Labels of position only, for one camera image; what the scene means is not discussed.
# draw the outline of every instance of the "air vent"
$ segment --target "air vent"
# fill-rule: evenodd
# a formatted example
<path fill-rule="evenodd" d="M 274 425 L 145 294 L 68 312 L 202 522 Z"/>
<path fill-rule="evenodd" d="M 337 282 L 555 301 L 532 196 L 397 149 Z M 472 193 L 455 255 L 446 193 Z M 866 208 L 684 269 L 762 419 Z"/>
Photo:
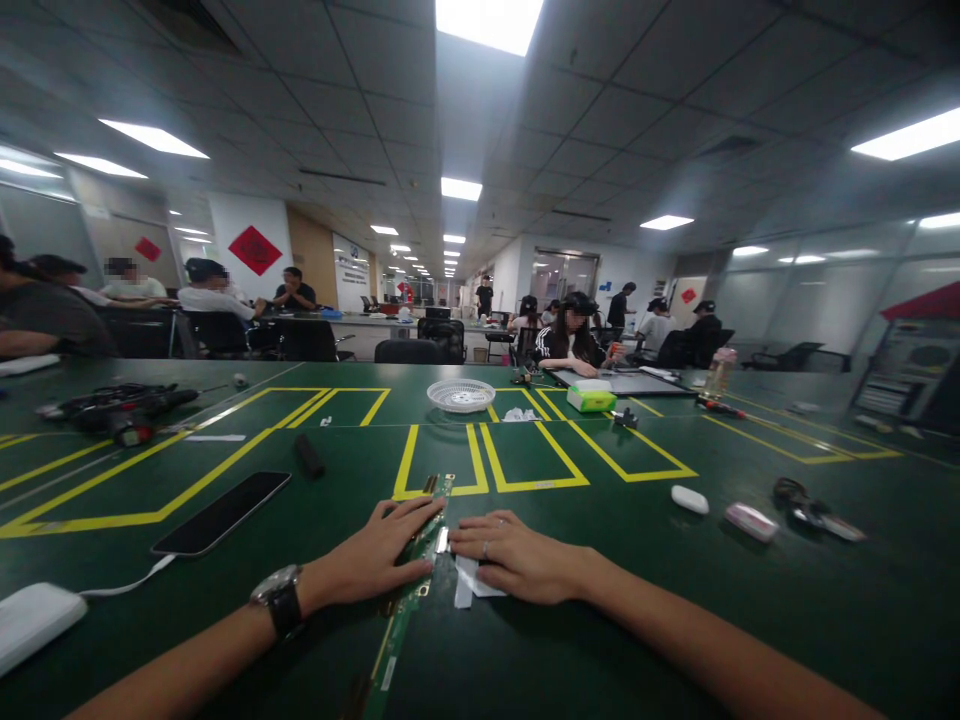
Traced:
<path fill-rule="evenodd" d="M 142 0 L 144 8 L 184 45 L 242 57 L 201 0 Z"/>
<path fill-rule="evenodd" d="M 551 210 L 554 215 L 566 215 L 567 217 L 580 218 L 581 220 L 596 220 L 597 222 L 610 222 L 610 218 L 602 218 L 598 215 L 586 215 L 584 213 L 572 213 L 566 210 Z"/>
<path fill-rule="evenodd" d="M 316 175 L 317 177 L 328 177 L 333 178 L 334 180 L 348 180 L 350 182 L 363 183 L 364 185 L 379 185 L 380 187 L 386 187 L 387 184 L 383 180 L 371 180 L 370 178 L 358 178 L 353 175 L 337 175 L 336 173 L 325 173 L 320 170 L 311 170 L 310 168 L 300 168 L 300 172 L 304 175 Z"/>
<path fill-rule="evenodd" d="M 705 158 L 717 155 L 723 155 L 725 159 L 746 155 L 751 150 L 760 146 L 760 141 L 754 138 L 744 137 L 743 135 L 731 135 L 720 142 L 711 145 L 703 152 L 697 155 L 698 158 Z"/>

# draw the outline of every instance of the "white pillar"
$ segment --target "white pillar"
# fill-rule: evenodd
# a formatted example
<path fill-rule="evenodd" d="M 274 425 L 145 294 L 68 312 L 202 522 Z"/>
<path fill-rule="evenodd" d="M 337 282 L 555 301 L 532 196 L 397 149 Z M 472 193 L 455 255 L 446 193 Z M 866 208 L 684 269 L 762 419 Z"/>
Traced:
<path fill-rule="evenodd" d="M 282 200 L 207 193 L 213 229 L 220 262 L 230 272 L 230 278 L 248 297 L 272 300 L 278 285 L 283 284 L 283 269 L 293 265 L 290 250 L 290 229 L 287 226 L 287 207 Z M 247 228 L 255 228 L 280 255 L 258 275 L 230 250 L 230 246 Z"/>

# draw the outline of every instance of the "smartphone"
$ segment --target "smartphone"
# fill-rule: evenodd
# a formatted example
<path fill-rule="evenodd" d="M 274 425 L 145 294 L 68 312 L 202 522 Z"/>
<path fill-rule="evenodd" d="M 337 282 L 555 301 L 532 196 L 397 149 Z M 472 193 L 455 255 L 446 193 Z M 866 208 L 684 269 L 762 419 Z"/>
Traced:
<path fill-rule="evenodd" d="M 150 552 L 185 557 L 203 555 L 288 482 L 290 473 L 254 473 L 163 538 Z"/>

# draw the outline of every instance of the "dark t-shirt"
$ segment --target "dark t-shirt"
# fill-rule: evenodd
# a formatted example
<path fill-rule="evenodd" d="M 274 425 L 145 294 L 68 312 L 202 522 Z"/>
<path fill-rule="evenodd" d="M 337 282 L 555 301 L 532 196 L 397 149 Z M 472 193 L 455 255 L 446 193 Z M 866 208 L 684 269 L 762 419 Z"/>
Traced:
<path fill-rule="evenodd" d="M 708 332 L 721 330 L 722 328 L 723 323 L 720 322 L 720 318 L 716 315 L 704 315 L 687 330 L 687 341 L 690 342 L 691 345 L 697 345 Z"/>
<path fill-rule="evenodd" d="M 607 313 L 607 322 L 613 327 L 627 325 L 627 296 L 622 292 L 610 298 L 610 312 Z"/>
<path fill-rule="evenodd" d="M 477 288 L 477 297 L 480 298 L 481 310 L 487 310 L 489 314 L 490 305 L 493 304 L 493 288 L 489 285 L 481 285 Z"/>
<path fill-rule="evenodd" d="M 562 336 L 558 335 L 552 326 L 545 327 L 540 331 L 533 344 L 533 357 L 537 362 L 568 357 L 567 353 L 570 352 L 570 348 L 568 347 L 566 352 L 562 351 L 557 343 L 558 337 Z M 600 367 L 605 359 L 603 350 L 597 347 L 596 340 L 593 339 L 593 334 L 591 333 L 587 351 L 580 357 L 580 360 L 588 362 L 594 367 Z"/>
<path fill-rule="evenodd" d="M 277 294 L 274 297 L 280 297 L 287 292 L 287 286 L 281 285 L 277 288 Z M 300 283 L 300 287 L 297 289 L 297 295 L 302 297 L 304 300 L 309 300 L 314 305 L 317 304 L 317 294 L 313 291 L 313 288 L 307 285 L 306 283 Z M 291 295 L 287 298 L 287 301 L 282 305 L 286 310 L 306 310 L 306 308 L 297 302 L 296 298 Z"/>
<path fill-rule="evenodd" d="M 51 283 L 30 282 L 0 293 L 0 333 L 4 330 L 59 338 L 50 352 L 119 356 L 96 311 L 76 293 Z"/>

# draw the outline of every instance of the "plastic bottle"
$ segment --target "plastic bottle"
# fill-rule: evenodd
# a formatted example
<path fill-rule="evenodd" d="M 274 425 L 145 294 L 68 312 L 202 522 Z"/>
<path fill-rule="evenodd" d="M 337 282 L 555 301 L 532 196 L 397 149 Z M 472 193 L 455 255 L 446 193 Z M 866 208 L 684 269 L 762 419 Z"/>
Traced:
<path fill-rule="evenodd" d="M 713 362 L 707 373 L 707 381 L 700 391 L 701 400 L 719 402 L 727 392 L 730 384 L 730 374 L 737 366 L 737 351 L 733 348 L 722 347 L 713 354 Z"/>

